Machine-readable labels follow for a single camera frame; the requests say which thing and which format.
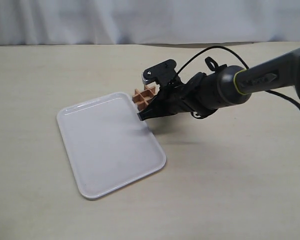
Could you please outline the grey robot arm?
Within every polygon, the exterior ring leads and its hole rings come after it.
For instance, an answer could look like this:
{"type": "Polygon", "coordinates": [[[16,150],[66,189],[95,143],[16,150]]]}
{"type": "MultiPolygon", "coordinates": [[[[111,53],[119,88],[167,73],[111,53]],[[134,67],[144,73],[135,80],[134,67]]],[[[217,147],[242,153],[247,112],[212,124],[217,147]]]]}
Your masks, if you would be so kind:
{"type": "Polygon", "coordinates": [[[191,113],[204,119],[218,109],[244,104],[253,93],[269,92],[293,86],[300,99],[300,48],[254,67],[218,65],[211,57],[205,59],[212,74],[196,73],[183,83],[177,63],[168,59],[142,73],[144,85],[156,83],[158,93],[139,111],[147,119],[191,113]]]}

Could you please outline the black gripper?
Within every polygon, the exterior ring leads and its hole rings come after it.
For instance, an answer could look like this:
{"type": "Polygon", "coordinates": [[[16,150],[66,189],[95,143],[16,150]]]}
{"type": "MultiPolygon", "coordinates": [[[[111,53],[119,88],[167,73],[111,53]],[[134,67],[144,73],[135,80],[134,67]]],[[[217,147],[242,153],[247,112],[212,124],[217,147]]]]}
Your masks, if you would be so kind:
{"type": "Polygon", "coordinates": [[[173,80],[159,91],[149,104],[137,115],[141,121],[190,113],[196,119],[205,119],[215,113],[199,100],[201,83],[207,78],[203,72],[196,73],[187,83],[173,80]]]}

